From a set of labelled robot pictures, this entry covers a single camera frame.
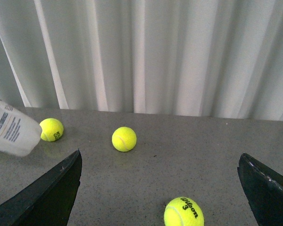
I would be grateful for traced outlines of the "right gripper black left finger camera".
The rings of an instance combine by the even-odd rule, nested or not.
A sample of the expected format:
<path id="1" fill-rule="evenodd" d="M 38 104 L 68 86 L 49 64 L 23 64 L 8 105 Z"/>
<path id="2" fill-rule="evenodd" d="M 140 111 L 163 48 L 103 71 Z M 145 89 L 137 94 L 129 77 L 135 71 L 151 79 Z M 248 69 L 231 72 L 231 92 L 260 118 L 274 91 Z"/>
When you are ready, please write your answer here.
<path id="1" fill-rule="evenodd" d="M 0 205 L 0 226 L 66 226 L 82 173 L 75 151 Z"/>

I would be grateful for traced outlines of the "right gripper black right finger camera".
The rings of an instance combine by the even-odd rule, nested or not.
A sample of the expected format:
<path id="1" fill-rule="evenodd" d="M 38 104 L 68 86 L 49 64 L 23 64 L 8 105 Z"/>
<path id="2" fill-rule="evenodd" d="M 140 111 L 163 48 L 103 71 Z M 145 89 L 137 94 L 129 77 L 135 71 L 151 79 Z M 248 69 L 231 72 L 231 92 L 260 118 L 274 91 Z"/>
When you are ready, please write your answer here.
<path id="1" fill-rule="evenodd" d="M 258 225 L 283 226 L 283 176 L 247 153 L 237 171 Z"/>

